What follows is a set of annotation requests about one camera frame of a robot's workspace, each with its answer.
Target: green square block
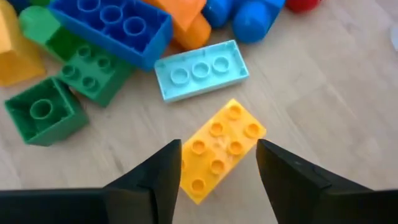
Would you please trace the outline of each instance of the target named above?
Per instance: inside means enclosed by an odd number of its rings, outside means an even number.
[[[85,41],[62,27],[51,12],[30,6],[19,15],[24,36],[62,62],[67,62]]]
[[[132,66],[97,47],[82,45],[58,73],[59,79],[106,107],[130,77]]]
[[[69,88],[55,77],[5,102],[26,144],[49,146],[88,124],[88,118]]]

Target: blue curved block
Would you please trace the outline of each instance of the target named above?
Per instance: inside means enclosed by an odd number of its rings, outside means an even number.
[[[72,33],[144,70],[173,36],[170,14],[138,0],[53,0],[49,9]]]
[[[219,28],[228,21],[232,4],[232,0],[207,0],[201,13],[212,28]]]
[[[235,40],[160,59],[155,64],[163,100],[172,102],[249,77]]]
[[[285,0],[234,0],[232,28],[245,43],[262,40],[282,10]]]

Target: floor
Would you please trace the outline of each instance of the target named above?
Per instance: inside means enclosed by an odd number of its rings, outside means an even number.
[[[166,105],[152,73],[137,72],[106,109],[82,99],[91,124],[52,147],[26,146],[0,107],[0,189],[99,187],[175,138],[187,140],[229,99],[266,138],[372,189],[398,187],[396,0],[326,0],[282,12],[265,41],[240,45],[241,85]],[[211,43],[233,38],[214,31]],[[49,62],[49,74],[59,65]],[[2,88],[2,100],[33,82]],[[179,192],[174,223],[276,223],[252,150],[201,204]]]

